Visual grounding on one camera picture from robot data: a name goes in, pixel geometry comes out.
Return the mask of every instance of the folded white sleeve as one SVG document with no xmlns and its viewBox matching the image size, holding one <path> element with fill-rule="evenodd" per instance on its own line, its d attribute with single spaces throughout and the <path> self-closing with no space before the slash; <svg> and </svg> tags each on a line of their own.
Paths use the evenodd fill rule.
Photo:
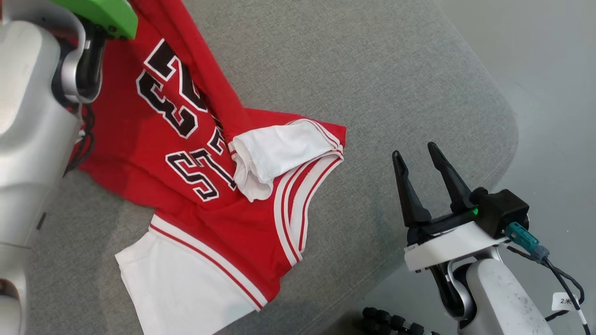
<svg viewBox="0 0 596 335">
<path fill-rule="evenodd" d="M 250 201 L 269 198 L 275 177 L 326 152 L 343 149 L 333 134 L 308 119 L 245 132 L 228 147 L 236 162 L 234 181 Z"/>
<path fill-rule="evenodd" d="M 116 259 L 145 335 L 211 335 L 254 311 L 204 260 L 152 231 Z"/>
</svg>

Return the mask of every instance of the red fabric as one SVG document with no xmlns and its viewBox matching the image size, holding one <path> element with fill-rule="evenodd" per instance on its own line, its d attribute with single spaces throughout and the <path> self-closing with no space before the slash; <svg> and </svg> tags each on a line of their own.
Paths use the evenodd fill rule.
<svg viewBox="0 0 596 335">
<path fill-rule="evenodd" d="M 249 202 L 210 164 L 233 176 L 228 141 L 248 130 L 303 117 L 244 108 L 180 0 L 131 3 L 139 16 L 138 33 L 132 41 L 110 41 L 106 47 L 103 89 L 94 103 L 96 145 L 81 169 L 123 198 L 155 207 L 168 223 L 233 263 L 271 300 L 280 289 L 279 279 L 291 268 L 275 228 L 274 197 Z M 176 57 L 156 61 L 167 46 Z M 181 61 L 190 70 L 191 86 L 182 84 Z M 181 95 L 183 87 L 192 89 L 192 83 L 200 98 L 193 100 L 196 106 Z M 174 120 L 166 117 L 165 107 L 156 107 L 159 104 L 175 106 Z M 181 131 L 185 120 L 193 117 L 195 128 Z M 345 127 L 321 124 L 344 144 Z M 217 131 L 226 141 L 213 146 Z M 192 155 L 200 149 L 211 161 Z M 309 171 L 297 176 L 300 182 Z M 212 189 L 196 180 L 200 176 Z M 281 178 L 274 182 L 274 194 Z M 290 194 L 290 202 L 299 184 L 282 190 Z M 213 194 L 209 192 L 213 189 L 216 196 L 199 195 Z"/>
</svg>

